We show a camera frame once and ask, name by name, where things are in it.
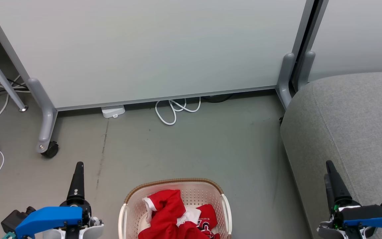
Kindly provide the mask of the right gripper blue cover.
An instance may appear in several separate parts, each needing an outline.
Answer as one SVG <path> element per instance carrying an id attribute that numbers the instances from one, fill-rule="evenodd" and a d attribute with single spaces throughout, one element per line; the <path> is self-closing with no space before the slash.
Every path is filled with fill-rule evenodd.
<path id="1" fill-rule="evenodd" d="M 366 239 L 367 231 L 382 228 L 382 203 L 362 206 L 352 199 L 341 175 L 331 160 L 326 161 L 324 175 L 328 207 L 331 210 L 330 229 L 344 239 Z"/>

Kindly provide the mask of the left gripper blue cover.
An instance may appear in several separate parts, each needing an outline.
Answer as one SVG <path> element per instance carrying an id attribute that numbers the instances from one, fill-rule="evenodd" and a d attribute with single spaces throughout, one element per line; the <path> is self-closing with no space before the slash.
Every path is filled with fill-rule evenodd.
<path id="1" fill-rule="evenodd" d="M 103 222 L 92 216 L 91 206 L 85 200 L 84 163 L 76 163 L 66 201 L 60 206 L 14 210 L 1 226 L 4 239 L 35 239 L 38 233 L 44 239 L 101 238 Z"/>

